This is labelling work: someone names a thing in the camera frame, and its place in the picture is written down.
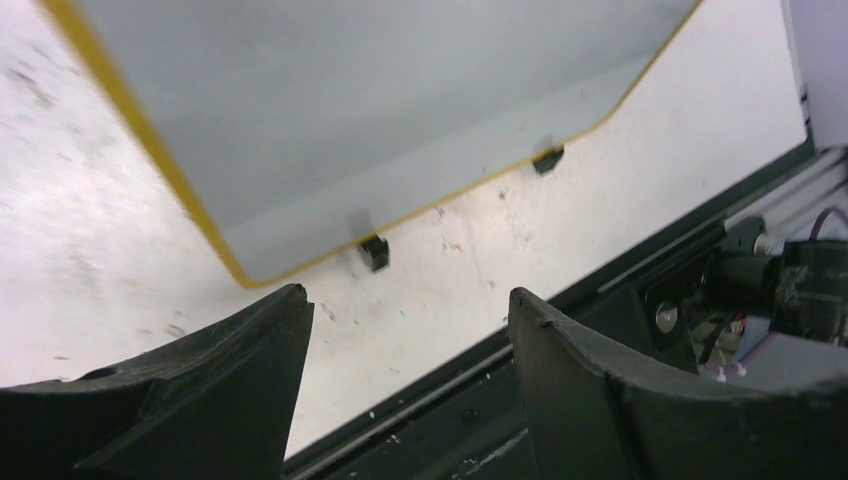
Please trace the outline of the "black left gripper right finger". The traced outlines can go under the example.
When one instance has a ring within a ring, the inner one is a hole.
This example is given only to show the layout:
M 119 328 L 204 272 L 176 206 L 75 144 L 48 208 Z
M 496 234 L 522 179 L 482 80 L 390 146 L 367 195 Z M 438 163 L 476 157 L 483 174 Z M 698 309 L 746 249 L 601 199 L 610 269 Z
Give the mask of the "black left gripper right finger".
M 767 393 L 707 380 L 510 294 L 509 334 L 542 479 L 843 479 L 847 382 Z

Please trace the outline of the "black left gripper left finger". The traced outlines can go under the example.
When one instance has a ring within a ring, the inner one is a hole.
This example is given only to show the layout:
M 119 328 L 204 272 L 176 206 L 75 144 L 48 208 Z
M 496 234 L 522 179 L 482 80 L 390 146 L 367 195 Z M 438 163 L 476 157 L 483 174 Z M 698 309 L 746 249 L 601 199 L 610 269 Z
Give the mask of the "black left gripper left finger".
M 162 347 L 1 392 L 5 479 L 277 479 L 314 319 L 290 284 Z

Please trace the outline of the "yellow framed small whiteboard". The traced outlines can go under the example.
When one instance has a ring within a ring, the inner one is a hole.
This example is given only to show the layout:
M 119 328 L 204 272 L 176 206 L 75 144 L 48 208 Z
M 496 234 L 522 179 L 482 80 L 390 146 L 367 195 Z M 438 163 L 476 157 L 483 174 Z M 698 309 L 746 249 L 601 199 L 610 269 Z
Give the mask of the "yellow framed small whiteboard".
M 46 1 L 258 288 L 602 124 L 694 1 Z

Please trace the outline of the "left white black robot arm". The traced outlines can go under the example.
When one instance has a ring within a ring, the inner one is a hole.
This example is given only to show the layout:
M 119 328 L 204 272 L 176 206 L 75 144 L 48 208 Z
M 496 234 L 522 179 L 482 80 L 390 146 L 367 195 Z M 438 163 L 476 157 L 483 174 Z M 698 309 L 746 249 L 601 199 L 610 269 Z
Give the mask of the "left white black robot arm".
M 427 385 L 284 455 L 315 307 L 282 287 L 68 382 L 1 392 L 5 479 L 843 479 L 847 380 L 765 393 L 710 379 L 735 321 L 847 347 L 847 244 L 778 255 L 742 226 L 620 281 L 543 300 Z

